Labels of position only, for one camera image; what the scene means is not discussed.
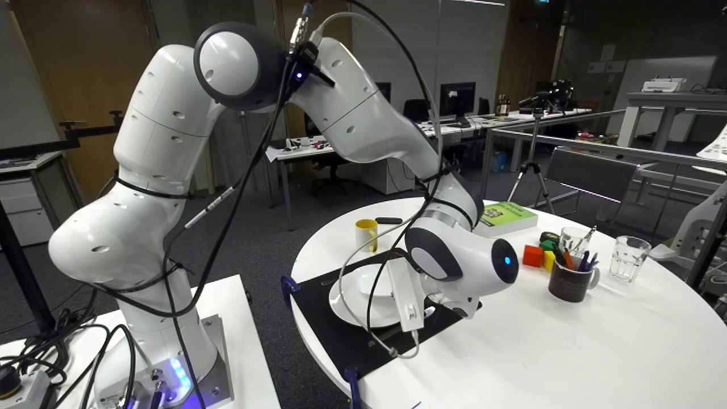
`cable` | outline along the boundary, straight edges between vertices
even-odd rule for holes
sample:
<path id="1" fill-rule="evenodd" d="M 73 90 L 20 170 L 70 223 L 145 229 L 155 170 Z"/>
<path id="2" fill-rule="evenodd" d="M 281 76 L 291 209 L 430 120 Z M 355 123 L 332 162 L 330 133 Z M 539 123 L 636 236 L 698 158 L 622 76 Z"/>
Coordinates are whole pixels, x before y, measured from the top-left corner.
<path id="1" fill-rule="evenodd" d="M 389 35 L 390 35 L 390 38 L 400 46 L 400 50 L 405 52 L 405 57 L 408 60 L 408 65 L 412 65 L 412 70 L 414 70 L 414 76 L 416 76 L 416 79 L 419 79 L 419 86 L 421 86 L 421 92 L 423 92 L 423 98 L 425 98 L 425 103 L 428 103 L 428 109 L 430 109 L 430 116 L 435 118 L 435 134 L 437 134 L 437 140 L 438 140 L 438 170 L 437 170 L 437 180 L 435 180 L 435 188 L 431 191 L 428 191 L 425 188 L 425 203 L 423 203 L 423 208 L 414 213 L 414 218 L 408 218 L 408 223 L 407 223 L 407 227 L 402 229 L 402 234 L 394 241 L 394 246 L 390 246 L 390 251 L 394 248 L 398 248 L 398 243 L 405 240 L 405 234 L 412 229 L 412 225 L 425 213 L 425 209 L 430 208 L 430 203 L 431 203 L 431 198 L 437 195 L 437 191 L 438 191 L 438 185 L 441 185 L 441 177 L 444 177 L 444 137 L 441 137 L 441 120 L 438 120 L 438 111 L 435 109 L 435 105 L 431 105 L 431 98 L 430 98 L 430 92 L 428 92 L 428 85 L 425 85 L 425 79 L 423 79 L 423 76 L 421 76 L 421 70 L 419 70 L 419 65 L 414 61 L 414 57 L 412 57 L 412 52 L 408 52 L 408 49 L 405 46 L 405 41 L 390 31 L 390 26 L 380 17 L 380 13 L 375 13 L 371 8 L 366 8 L 366 4 L 362 4 L 362 2 L 357 2 L 357 0 L 348 0 L 350 4 L 355 4 L 355 8 L 360 8 L 360 10 L 364 10 L 368 17 L 373 17 Z M 350 259 L 340 267 L 340 274 L 338 274 L 338 284 L 340 284 L 340 280 L 344 280 L 344 270 L 346 270 L 346 267 L 350 265 Z M 394 347 L 389 347 L 380 337 L 375 337 L 373 333 L 371 333 L 371 307 L 373 307 L 373 295 L 375 295 L 375 288 L 377 288 L 377 284 L 380 284 L 380 277 L 382 277 L 382 274 L 385 274 L 385 269 L 387 269 L 387 261 L 380 267 L 380 270 L 377 270 L 377 276 L 375 276 L 375 282 L 373 282 L 373 287 L 371 287 L 371 293 L 368 293 L 368 302 L 366 302 L 366 325 L 362 325 L 364 329 L 366 329 L 366 335 L 368 337 L 373 337 L 389 355 L 398 355 Z"/>
<path id="2" fill-rule="evenodd" d="M 105 343 L 111 340 L 109 327 L 105 325 L 86 325 L 86 327 L 98 327 L 105 329 Z M 81 371 L 81 376 L 74 377 L 74 383 L 57 399 L 54 407 L 62 407 L 62 402 L 65 402 L 65 399 L 80 387 L 80 383 L 90 374 L 95 360 L 88 362 L 88 367 Z"/>
<path id="3" fill-rule="evenodd" d="M 360 248 L 344 261 L 344 267 L 340 267 L 340 270 L 338 270 L 338 282 L 337 282 L 338 293 L 340 293 L 340 302 L 344 302 L 346 311 L 348 311 L 348 313 L 373 337 L 373 342 L 380 343 L 389 355 L 395 355 L 394 347 L 389 347 L 377 335 L 373 335 L 373 333 L 371 333 L 371 325 L 364 325 L 362 318 L 360 318 L 360 317 L 350 310 L 350 304 L 346 302 L 344 277 L 346 277 L 348 265 L 350 265 L 364 248 L 371 248 L 375 241 L 380 241 L 382 236 L 400 229 L 402 225 L 408 225 L 412 220 L 414 220 L 414 216 L 412 216 L 408 220 L 402 220 L 402 223 L 395 225 L 395 227 L 385 229 L 382 234 L 373 236 L 373 240 L 366 241 L 364 246 L 360 246 Z"/>
<path id="4" fill-rule="evenodd" d="M 357 20 L 364 20 L 364 24 L 371 24 L 373 27 L 382 31 L 382 26 L 377 26 L 375 20 L 371 20 L 366 13 L 360 13 L 360 11 L 337 11 L 332 17 L 327 17 L 314 33 L 311 33 L 311 43 L 321 43 L 323 38 L 323 33 L 330 24 L 338 20 L 338 18 L 357 18 Z"/>
<path id="5" fill-rule="evenodd" d="M 49 335 L 29 337 L 18 357 L 3 357 L 3 360 L 15 365 L 20 374 L 27 374 L 32 367 L 43 367 L 48 368 L 48 377 L 60 377 L 60 383 L 53 383 L 54 387 L 63 385 L 65 383 L 63 368 L 68 365 L 65 343 L 90 317 L 93 302 L 95 302 L 95 291 L 90 293 L 86 307 L 73 310 L 73 311 L 63 310 L 63 313 L 60 313 L 57 325 L 53 327 Z"/>
<path id="6" fill-rule="evenodd" d="M 176 313 L 176 295 L 172 295 L 172 288 L 170 288 L 166 276 L 164 276 L 164 288 L 166 288 L 166 297 L 169 297 L 169 310 Z M 196 368 L 193 368 L 193 365 L 190 365 L 190 357 L 189 357 L 189 351 L 186 351 L 182 329 L 180 329 L 180 318 L 172 317 L 172 324 L 176 324 L 176 335 L 177 335 L 177 342 L 180 342 L 180 347 L 182 347 L 186 368 L 189 368 L 189 377 L 193 380 L 190 385 L 193 385 L 193 390 L 196 390 L 198 402 L 201 402 L 203 409 L 207 409 L 205 399 L 203 399 L 203 390 L 201 390 L 201 380 L 198 380 L 198 376 L 196 376 Z"/>
<path id="7" fill-rule="evenodd" d="M 78 284 L 63 300 L 60 300 L 54 307 L 49 307 L 49 311 L 54 313 L 54 311 L 60 311 L 63 304 L 68 304 L 81 288 L 93 288 L 93 287 L 86 287 L 86 284 Z M 35 321 L 22 321 L 22 324 L 18 324 L 18 325 L 13 325 L 13 327 L 0 327 L 0 335 L 5 335 L 5 333 L 20 333 L 20 329 L 26 329 L 27 325 L 32 325 Z"/>
<path id="8" fill-rule="evenodd" d="M 207 258 L 207 265 L 205 265 L 203 277 L 201 277 L 201 287 L 198 287 L 193 300 L 190 300 L 185 310 L 177 310 L 176 313 L 170 313 L 170 311 L 164 311 L 164 310 L 152 310 L 152 307 L 148 307 L 148 304 L 141 304 L 141 302 L 123 295 L 123 293 L 116 291 L 116 288 L 109 288 L 109 287 L 99 287 L 99 288 L 109 291 L 113 297 L 119 297 L 119 300 L 123 300 L 123 302 L 128 302 L 128 304 L 131 304 L 131 307 L 137 307 L 137 310 L 141 310 L 141 311 L 148 311 L 148 313 L 155 313 L 155 317 L 164 317 L 164 318 L 185 317 L 185 313 L 189 313 L 189 311 L 196 310 L 196 304 L 201 302 L 201 295 L 203 295 L 207 282 L 210 282 L 211 265 L 215 261 L 215 258 L 218 258 L 218 253 L 220 253 L 220 246 L 222 246 L 222 241 L 226 241 L 226 236 L 227 236 L 227 232 L 230 232 L 230 227 L 231 227 L 233 213 L 236 213 L 239 203 L 241 203 L 241 198 L 244 198 L 244 194 L 245 194 L 245 186 L 247 186 L 247 182 L 249 182 L 253 168 L 262 162 L 264 151 L 268 149 L 268 143 L 271 143 L 271 140 L 273 140 L 273 133 L 274 133 L 278 118 L 279 118 L 279 113 L 281 113 L 283 100 L 288 98 L 288 78 L 291 78 L 291 74 L 294 74 L 294 69 L 291 69 L 291 57 L 288 57 L 288 60 L 287 60 L 287 69 L 283 69 L 283 78 L 281 78 L 281 86 L 279 86 L 279 94 L 278 94 L 278 107 L 274 107 L 273 120 L 271 120 L 271 125 L 265 127 L 264 140 L 262 140 L 262 143 L 257 146 L 255 158 L 253 158 L 253 162 L 247 163 L 244 177 L 231 186 L 231 188 L 236 191 L 236 200 L 233 200 L 231 211 L 230 211 L 230 216 L 227 216 L 227 220 L 226 220 L 226 225 L 222 225 L 222 229 L 220 229 L 220 234 L 218 234 L 218 240 L 215 240 L 215 243 L 213 243 L 213 248 L 211 248 L 211 255 Z M 169 253 L 170 253 L 170 246 L 169 246 L 166 253 L 164 253 L 161 267 L 166 267 Z"/>
<path id="9" fill-rule="evenodd" d="M 137 343 L 137 340 L 131 337 L 131 333 L 130 333 L 124 325 L 116 325 L 116 327 L 109 333 L 109 337 L 105 340 L 99 353 L 98 353 L 95 360 L 93 360 L 93 371 L 90 371 L 88 385 L 86 385 L 86 390 L 84 390 L 81 409 L 88 407 L 90 390 L 93 390 L 93 385 L 95 385 L 95 374 L 98 374 L 99 362 L 105 360 L 106 347 L 109 347 L 109 343 L 111 343 L 111 340 L 113 340 L 116 333 L 123 333 L 124 340 L 128 340 L 128 345 L 130 345 L 130 377 L 128 377 L 128 391 L 124 391 L 123 407 L 124 407 L 124 409 L 131 407 L 131 394 L 135 394 L 135 383 L 137 383 L 137 353 L 135 353 L 135 347 L 138 347 L 138 343 Z"/>

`pen holder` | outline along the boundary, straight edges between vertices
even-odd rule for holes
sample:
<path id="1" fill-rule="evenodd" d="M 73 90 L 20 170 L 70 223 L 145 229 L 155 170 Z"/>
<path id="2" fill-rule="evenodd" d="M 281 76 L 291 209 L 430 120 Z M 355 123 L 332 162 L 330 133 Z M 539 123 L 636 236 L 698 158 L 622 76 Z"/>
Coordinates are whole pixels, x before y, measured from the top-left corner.
<path id="1" fill-rule="evenodd" d="M 558 261 L 553 269 L 547 291 L 566 302 L 581 302 L 599 280 L 599 270 L 580 270 L 562 267 Z"/>

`chair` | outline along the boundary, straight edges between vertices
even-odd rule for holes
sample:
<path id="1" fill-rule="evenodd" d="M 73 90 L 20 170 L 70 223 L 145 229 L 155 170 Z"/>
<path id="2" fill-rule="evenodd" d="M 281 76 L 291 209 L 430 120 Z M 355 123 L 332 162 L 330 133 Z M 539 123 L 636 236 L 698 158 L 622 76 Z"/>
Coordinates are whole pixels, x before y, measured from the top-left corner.
<path id="1" fill-rule="evenodd" d="M 430 105 L 428 105 L 428 100 L 407 100 L 407 103 L 405 103 L 405 116 L 407 116 L 412 123 L 430 120 Z"/>
<path id="2" fill-rule="evenodd" d="M 602 158 L 594 153 L 555 149 L 545 177 L 573 188 L 578 195 L 587 194 L 617 205 L 611 220 L 615 220 L 621 205 L 632 186 L 636 163 Z"/>
<path id="3" fill-rule="evenodd" d="M 479 98 L 478 116 L 489 116 L 489 113 L 494 113 L 490 100 L 489 98 Z"/>

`red object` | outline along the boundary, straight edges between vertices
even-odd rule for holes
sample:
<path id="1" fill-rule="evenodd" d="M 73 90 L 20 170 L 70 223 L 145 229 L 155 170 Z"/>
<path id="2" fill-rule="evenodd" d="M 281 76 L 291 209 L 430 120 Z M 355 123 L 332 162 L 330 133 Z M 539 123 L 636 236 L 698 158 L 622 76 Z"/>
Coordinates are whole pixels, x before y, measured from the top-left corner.
<path id="1" fill-rule="evenodd" d="M 524 265 L 524 267 L 541 269 L 541 267 L 545 265 L 545 253 L 544 253 L 544 248 L 524 246 L 523 265 Z"/>

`white robotic arm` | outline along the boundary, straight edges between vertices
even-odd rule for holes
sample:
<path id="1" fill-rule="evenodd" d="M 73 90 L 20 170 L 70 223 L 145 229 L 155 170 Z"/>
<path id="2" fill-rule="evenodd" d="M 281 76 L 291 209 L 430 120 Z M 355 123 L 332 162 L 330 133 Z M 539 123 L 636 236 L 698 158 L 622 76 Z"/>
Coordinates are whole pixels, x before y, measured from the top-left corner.
<path id="1" fill-rule="evenodd" d="M 196 50 L 161 49 L 135 92 L 113 146 L 119 182 L 49 240 L 49 258 L 60 270 L 124 291 L 124 321 L 155 371 L 172 387 L 166 407 L 182 405 L 190 385 L 180 365 L 182 347 L 169 317 L 166 287 L 159 282 L 170 269 L 164 267 L 164 241 L 182 218 L 196 162 L 222 107 L 258 111 L 279 103 L 279 96 L 291 96 L 348 162 L 400 160 L 421 180 L 441 177 L 437 191 L 430 185 L 435 198 L 428 211 L 407 232 L 428 295 L 446 295 L 450 307 L 473 313 L 479 295 L 505 288 L 517 276 L 516 253 L 507 241 L 490 243 L 473 234 L 479 203 L 454 176 L 438 176 L 435 149 L 382 98 L 346 46 L 323 38 L 311 50 L 318 50 L 318 60 L 296 65 L 287 74 L 287 94 L 279 94 L 291 55 L 255 27 L 218 26 L 203 35 Z M 169 282 L 176 304 L 186 307 L 186 274 L 177 269 Z M 193 345 L 193 374 L 203 380 L 220 355 L 196 310 L 177 321 Z M 111 347 L 105 362 L 113 367 L 98 383 L 95 399 L 120 396 L 128 353 Z"/>
<path id="2" fill-rule="evenodd" d="M 198 49 L 205 52 L 213 38 L 233 35 L 227 27 L 211 31 Z M 517 277 L 513 248 L 473 234 L 481 203 L 452 174 L 438 176 L 438 155 L 425 134 L 387 103 L 344 43 L 323 36 L 321 43 L 305 49 L 311 61 L 298 65 L 291 74 L 288 103 L 310 113 L 344 160 L 355 163 L 400 160 L 419 180 L 430 180 L 431 203 L 405 236 L 416 270 L 428 276 L 425 293 L 441 293 L 447 307 L 473 313 L 481 295 L 513 284 Z M 205 90 L 211 90 L 213 98 L 230 94 L 215 85 Z"/>

